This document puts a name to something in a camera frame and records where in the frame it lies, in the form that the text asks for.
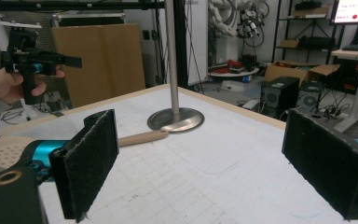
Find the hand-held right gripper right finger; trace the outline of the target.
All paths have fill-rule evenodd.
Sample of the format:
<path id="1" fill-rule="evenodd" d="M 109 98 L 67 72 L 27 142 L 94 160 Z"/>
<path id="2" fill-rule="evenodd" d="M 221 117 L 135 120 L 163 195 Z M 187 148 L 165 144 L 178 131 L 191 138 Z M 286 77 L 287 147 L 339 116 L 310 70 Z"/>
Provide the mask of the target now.
<path id="1" fill-rule="evenodd" d="M 282 154 L 346 220 L 358 220 L 358 142 L 300 109 L 288 112 Z"/>

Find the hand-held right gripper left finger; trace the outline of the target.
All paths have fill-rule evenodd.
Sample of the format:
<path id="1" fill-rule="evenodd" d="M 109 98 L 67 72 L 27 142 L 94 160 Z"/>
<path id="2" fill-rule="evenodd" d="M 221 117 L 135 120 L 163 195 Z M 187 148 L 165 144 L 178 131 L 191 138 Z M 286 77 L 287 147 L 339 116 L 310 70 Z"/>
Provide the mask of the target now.
<path id="1" fill-rule="evenodd" d="M 115 110 L 84 119 L 83 129 L 48 154 L 65 219 L 86 218 L 119 153 Z"/>

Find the beige slotted spoon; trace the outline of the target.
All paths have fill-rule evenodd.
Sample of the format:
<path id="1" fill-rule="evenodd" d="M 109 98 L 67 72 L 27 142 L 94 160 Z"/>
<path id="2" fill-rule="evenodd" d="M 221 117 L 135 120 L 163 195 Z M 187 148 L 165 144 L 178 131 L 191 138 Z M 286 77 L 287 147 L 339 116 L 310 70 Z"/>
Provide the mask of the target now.
<path id="1" fill-rule="evenodd" d="M 157 141 L 168 136 L 167 131 L 138 133 L 118 139 L 120 147 L 132 146 Z M 8 136 L 0 138 L 0 172 L 14 165 L 21 157 L 23 150 L 34 141 L 25 136 Z"/>

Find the metal stand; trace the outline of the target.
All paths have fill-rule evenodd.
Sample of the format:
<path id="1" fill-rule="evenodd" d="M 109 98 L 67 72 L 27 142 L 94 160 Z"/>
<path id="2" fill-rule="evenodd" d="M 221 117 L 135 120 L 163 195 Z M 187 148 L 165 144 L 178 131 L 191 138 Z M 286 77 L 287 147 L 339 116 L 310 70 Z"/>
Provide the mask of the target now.
<path id="1" fill-rule="evenodd" d="M 171 107 L 152 114 L 147 120 L 147 125 L 155 133 L 187 133 L 199 128 L 205 121 L 205 117 L 196 109 L 179 106 L 173 0 L 164 0 L 164 6 Z"/>

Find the brown cardboard sheet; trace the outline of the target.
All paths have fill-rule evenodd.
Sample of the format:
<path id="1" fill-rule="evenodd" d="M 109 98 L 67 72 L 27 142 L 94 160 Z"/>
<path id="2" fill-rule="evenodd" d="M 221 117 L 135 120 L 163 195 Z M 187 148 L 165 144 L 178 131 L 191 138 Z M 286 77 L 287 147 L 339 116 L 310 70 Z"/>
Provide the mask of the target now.
<path id="1" fill-rule="evenodd" d="M 80 68 L 64 68 L 73 107 L 145 88 L 140 29 L 135 23 L 56 27 L 59 53 L 77 56 Z"/>

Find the grey computer tower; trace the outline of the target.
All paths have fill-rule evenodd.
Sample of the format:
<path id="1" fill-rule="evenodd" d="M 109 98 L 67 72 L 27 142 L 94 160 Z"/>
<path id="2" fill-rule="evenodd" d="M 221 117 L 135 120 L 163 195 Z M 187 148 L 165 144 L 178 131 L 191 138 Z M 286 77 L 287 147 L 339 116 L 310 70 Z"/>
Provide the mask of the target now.
<path id="1" fill-rule="evenodd" d="M 299 88 L 296 106 L 307 112 L 315 112 L 318 109 L 322 91 L 320 83 L 304 81 Z"/>

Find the black computer tower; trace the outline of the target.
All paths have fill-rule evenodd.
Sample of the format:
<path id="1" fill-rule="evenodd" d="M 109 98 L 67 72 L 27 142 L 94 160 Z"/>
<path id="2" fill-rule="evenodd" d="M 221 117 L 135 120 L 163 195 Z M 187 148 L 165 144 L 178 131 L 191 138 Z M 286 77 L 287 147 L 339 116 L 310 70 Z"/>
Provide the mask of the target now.
<path id="1" fill-rule="evenodd" d="M 261 86 L 259 112 L 271 118 L 281 119 L 283 113 L 296 106 L 300 79 L 277 77 Z"/>

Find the open cardboard box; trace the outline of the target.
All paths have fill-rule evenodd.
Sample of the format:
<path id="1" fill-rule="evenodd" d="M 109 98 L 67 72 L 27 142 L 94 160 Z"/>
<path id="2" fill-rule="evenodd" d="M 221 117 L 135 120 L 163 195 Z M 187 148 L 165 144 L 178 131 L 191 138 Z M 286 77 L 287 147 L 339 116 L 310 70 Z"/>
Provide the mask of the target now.
<path id="1" fill-rule="evenodd" d="M 265 80 L 271 81 L 278 77 L 297 77 L 300 79 L 300 82 L 319 81 L 320 77 L 330 76 L 334 74 L 339 68 L 339 64 L 276 61 L 267 66 Z"/>

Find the white grid paper sheet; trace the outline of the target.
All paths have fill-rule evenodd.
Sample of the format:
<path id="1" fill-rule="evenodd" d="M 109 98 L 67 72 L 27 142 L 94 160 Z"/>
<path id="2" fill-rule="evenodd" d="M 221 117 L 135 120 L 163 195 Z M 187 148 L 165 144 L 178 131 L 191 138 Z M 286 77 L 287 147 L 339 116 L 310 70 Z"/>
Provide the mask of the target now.
<path id="1" fill-rule="evenodd" d="M 64 218 L 56 187 L 40 192 L 50 224 L 358 224 L 346 221 L 282 154 L 285 125 L 180 90 L 197 129 L 123 147 L 86 218 Z"/>

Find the black shelf rack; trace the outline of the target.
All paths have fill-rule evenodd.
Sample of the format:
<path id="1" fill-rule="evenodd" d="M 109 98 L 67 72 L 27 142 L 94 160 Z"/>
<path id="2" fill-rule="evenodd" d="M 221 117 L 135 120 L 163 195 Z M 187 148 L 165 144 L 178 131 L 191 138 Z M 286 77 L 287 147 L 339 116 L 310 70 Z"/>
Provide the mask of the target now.
<path id="1" fill-rule="evenodd" d="M 324 0 L 279 0 L 272 61 L 328 63 L 338 41 L 331 6 Z"/>

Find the white upright board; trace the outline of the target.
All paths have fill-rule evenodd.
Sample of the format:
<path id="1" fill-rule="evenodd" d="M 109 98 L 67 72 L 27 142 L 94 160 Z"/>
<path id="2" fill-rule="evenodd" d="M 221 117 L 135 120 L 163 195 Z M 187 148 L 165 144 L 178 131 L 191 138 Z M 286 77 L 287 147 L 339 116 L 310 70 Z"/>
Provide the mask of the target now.
<path id="1" fill-rule="evenodd" d="M 188 84 L 207 77 L 208 8 L 206 0 L 185 0 Z"/>

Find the white round platform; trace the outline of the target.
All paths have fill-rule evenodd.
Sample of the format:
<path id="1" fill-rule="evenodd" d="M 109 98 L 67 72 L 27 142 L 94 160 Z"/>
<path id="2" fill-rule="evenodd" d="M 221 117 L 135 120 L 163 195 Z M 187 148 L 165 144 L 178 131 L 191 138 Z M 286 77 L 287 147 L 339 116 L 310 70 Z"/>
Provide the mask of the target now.
<path id="1" fill-rule="evenodd" d="M 236 80 L 248 83 L 252 80 L 253 75 L 257 74 L 258 72 L 258 68 L 255 68 L 252 71 L 246 71 L 244 69 L 229 69 L 225 67 L 213 69 L 208 74 L 208 77 L 212 80 Z"/>

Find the computer monitor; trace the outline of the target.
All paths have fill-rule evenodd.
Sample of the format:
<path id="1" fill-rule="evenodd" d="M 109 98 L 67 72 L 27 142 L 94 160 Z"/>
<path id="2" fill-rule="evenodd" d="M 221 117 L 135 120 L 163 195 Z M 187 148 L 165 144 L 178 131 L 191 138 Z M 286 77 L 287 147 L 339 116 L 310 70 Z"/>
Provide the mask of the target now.
<path id="1" fill-rule="evenodd" d="M 358 0 L 335 0 L 330 20 L 333 24 L 358 24 Z"/>

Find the black metal frame beam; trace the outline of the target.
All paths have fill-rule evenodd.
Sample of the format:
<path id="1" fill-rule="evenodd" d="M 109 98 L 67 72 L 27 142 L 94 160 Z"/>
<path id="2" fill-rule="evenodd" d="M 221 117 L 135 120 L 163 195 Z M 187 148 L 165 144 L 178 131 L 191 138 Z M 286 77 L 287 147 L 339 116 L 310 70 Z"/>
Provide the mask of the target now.
<path id="1" fill-rule="evenodd" d="M 164 2 L 107 2 L 106 0 L 71 2 L 71 1 L 26 1 L 0 0 L 0 11 L 67 11 L 67 10 L 121 10 L 121 9 L 159 9 L 165 8 Z"/>

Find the black metal frame post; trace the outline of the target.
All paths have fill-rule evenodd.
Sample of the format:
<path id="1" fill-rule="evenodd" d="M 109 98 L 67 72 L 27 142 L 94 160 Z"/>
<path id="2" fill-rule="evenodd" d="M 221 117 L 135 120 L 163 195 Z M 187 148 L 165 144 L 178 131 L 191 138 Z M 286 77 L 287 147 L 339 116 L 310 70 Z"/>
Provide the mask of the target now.
<path id="1" fill-rule="evenodd" d="M 178 86 L 188 88 L 185 0 L 172 0 Z"/>

